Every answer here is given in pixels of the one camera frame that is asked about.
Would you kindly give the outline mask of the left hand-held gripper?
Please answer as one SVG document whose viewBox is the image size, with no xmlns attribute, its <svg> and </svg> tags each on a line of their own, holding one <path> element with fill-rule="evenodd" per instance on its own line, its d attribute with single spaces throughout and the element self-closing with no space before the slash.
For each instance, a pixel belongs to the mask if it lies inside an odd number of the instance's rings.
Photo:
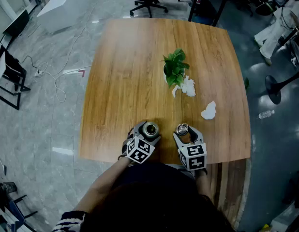
<svg viewBox="0 0 299 232">
<path fill-rule="evenodd" d="M 127 138 L 130 141 L 127 143 L 127 155 L 133 162 L 142 164 L 144 163 L 154 152 L 155 145 L 160 141 L 161 136 L 159 135 L 152 141 L 147 141 L 144 136 L 140 133 L 143 131 L 143 126 L 146 124 L 145 121 L 141 121 L 134 126 L 128 133 Z"/>
</svg>

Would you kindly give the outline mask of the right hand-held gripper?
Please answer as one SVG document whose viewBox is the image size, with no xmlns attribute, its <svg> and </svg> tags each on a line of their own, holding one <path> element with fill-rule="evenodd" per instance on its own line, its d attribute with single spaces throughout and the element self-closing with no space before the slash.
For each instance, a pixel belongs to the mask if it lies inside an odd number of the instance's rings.
<svg viewBox="0 0 299 232">
<path fill-rule="evenodd" d="M 207 166 L 206 144 L 203 142 L 202 133 L 192 126 L 188 126 L 188 133 L 193 144 L 186 144 L 181 140 L 181 135 L 173 132 L 173 138 L 179 149 L 180 161 L 188 171 L 205 169 Z"/>
</svg>

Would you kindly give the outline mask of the person's left hand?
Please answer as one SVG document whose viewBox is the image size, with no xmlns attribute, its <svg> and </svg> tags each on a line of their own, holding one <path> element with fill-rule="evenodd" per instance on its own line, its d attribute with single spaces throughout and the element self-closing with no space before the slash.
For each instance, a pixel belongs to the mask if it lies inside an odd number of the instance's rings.
<svg viewBox="0 0 299 232">
<path fill-rule="evenodd" d="M 123 144 L 122 144 L 122 154 L 123 155 L 127 155 L 127 143 L 130 141 L 130 139 L 129 138 L 127 138 L 124 142 L 123 142 Z"/>
</svg>

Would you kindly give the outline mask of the clear plastic bottle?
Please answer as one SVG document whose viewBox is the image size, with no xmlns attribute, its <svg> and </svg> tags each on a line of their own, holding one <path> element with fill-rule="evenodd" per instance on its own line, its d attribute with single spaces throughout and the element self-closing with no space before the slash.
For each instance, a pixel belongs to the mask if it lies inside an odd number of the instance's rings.
<svg viewBox="0 0 299 232">
<path fill-rule="evenodd" d="M 274 110 L 267 110 L 267 111 L 261 112 L 258 115 L 258 117 L 259 117 L 259 119 L 264 119 L 264 118 L 272 116 L 273 114 L 275 114 Z"/>
</svg>

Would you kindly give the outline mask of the striped black and white sleeve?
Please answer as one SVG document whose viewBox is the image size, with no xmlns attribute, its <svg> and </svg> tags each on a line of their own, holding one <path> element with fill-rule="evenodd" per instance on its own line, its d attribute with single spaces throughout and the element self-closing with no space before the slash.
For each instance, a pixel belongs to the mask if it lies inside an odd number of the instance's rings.
<svg viewBox="0 0 299 232">
<path fill-rule="evenodd" d="M 52 232 L 80 232 L 86 215 L 84 211 L 65 212 Z"/>
</svg>

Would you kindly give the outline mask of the white table with black frame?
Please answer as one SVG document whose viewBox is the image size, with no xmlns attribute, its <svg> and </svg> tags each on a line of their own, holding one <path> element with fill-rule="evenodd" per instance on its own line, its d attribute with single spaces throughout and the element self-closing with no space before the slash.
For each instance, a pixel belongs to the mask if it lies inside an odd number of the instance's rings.
<svg viewBox="0 0 299 232">
<path fill-rule="evenodd" d="M 20 65 L 19 61 L 14 58 L 7 49 L 0 45 L 0 80 L 3 78 L 14 85 L 15 92 L 11 92 L 0 85 L 0 89 L 4 92 L 17 96 L 16 104 L 5 99 L 0 95 L 0 100 L 10 107 L 19 110 L 21 93 L 30 91 L 30 88 L 25 86 L 27 71 Z"/>
</svg>

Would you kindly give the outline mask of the person's black top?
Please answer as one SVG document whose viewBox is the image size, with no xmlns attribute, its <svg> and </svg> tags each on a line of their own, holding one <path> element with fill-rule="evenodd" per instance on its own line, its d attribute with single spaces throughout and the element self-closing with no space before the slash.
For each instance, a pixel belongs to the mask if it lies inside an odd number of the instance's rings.
<svg viewBox="0 0 299 232">
<path fill-rule="evenodd" d="M 175 189 L 181 193 L 197 193 L 193 179 L 163 163 L 143 163 L 126 168 L 113 184 L 115 189 L 132 183 L 147 183 Z"/>
</svg>

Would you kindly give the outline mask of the small metal bottle cap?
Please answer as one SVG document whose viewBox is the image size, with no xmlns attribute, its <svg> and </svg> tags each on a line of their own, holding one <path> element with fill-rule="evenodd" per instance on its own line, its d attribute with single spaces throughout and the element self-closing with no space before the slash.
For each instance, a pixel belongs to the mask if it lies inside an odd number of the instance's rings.
<svg viewBox="0 0 299 232">
<path fill-rule="evenodd" d="M 184 136 L 188 133 L 189 126 L 187 123 L 179 124 L 176 128 L 176 134 L 179 136 Z"/>
</svg>

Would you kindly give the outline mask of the green plant in white pot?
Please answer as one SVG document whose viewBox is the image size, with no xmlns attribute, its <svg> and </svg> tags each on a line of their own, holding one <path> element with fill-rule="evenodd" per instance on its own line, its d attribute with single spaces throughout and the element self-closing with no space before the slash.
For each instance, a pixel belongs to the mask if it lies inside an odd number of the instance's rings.
<svg viewBox="0 0 299 232">
<path fill-rule="evenodd" d="M 173 53 L 163 57 L 163 72 L 168 86 L 178 85 L 180 87 L 184 83 L 185 71 L 190 68 L 190 65 L 184 62 L 186 59 L 184 51 L 178 48 Z"/>
</svg>

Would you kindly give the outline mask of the white cabinet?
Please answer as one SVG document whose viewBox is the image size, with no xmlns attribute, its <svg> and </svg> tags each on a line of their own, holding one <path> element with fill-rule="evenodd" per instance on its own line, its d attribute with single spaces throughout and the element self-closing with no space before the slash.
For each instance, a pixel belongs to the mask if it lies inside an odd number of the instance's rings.
<svg viewBox="0 0 299 232">
<path fill-rule="evenodd" d="M 86 12 L 91 0 L 50 0 L 37 19 L 49 33 L 74 25 Z"/>
</svg>

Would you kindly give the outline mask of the metal cylindrical bottle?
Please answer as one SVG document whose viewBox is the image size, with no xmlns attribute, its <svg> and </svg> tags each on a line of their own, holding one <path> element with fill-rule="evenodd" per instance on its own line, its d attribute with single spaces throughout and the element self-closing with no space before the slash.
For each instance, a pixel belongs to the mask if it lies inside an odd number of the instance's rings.
<svg viewBox="0 0 299 232">
<path fill-rule="evenodd" d="M 160 135 L 159 126 L 155 122 L 145 122 L 145 124 L 142 126 L 142 135 L 147 141 L 154 141 Z"/>
</svg>

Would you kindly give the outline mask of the person's left forearm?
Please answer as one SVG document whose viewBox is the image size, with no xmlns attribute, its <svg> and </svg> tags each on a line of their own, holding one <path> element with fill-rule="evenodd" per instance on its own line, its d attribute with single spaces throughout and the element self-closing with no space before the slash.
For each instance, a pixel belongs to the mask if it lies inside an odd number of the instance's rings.
<svg viewBox="0 0 299 232">
<path fill-rule="evenodd" d="M 84 197 L 74 208 L 74 211 L 90 213 L 109 194 L 115 181 L 131 162 L 129 158 L 122 157 L 108 168 L 92 183 Z"/>
</svg>

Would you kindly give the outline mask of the large crumpled white tissue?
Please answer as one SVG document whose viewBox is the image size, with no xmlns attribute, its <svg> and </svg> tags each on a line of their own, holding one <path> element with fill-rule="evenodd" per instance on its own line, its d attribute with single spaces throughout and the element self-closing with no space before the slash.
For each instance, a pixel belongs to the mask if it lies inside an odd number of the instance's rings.
<svg viewBox="0 0 299 232">
<path fill-rule="evenodd" d="M 189 76 L 186 76 L 184 78 L 184 83 L 182 84 L 182 92 L 186 93 L 189 97 L 194 97 L 196 95 L 194 84 L 194 80 L 190 79 Z"/>
</svg>

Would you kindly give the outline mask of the black fan stand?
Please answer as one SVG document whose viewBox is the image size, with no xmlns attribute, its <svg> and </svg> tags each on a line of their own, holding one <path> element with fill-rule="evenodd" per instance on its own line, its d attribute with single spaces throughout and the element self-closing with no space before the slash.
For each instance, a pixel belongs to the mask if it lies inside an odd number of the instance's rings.
<svg viewBox="0 0 299 232">
<path fill-rule="evenodd" d="M 273 76 L 267 75 L 265 78 L 265 87 L 270 100 L 275 105 L 278 105 L 282 99 L 281 89 L 298 78 L 299 78 L 299 71 L 292 77 L 280 83 L 278 83 Z"/>
</svg>

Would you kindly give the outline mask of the person's right forearm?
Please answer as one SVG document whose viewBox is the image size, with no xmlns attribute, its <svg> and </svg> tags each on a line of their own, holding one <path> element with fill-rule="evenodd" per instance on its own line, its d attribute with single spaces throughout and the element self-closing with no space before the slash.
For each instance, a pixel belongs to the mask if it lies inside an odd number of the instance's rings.
<svg viewBox="0 0 299 232">
<path fill-rule="evenodd" d="M 213 198 L 210 192 L 210 185 L 207 173 L 204 170 L 195 171 L 195 183 L 197 187 L 197 192 L 201 197 L 201 200 L 206 204 L 215 207 L 213 203 Z"/>
</svg>

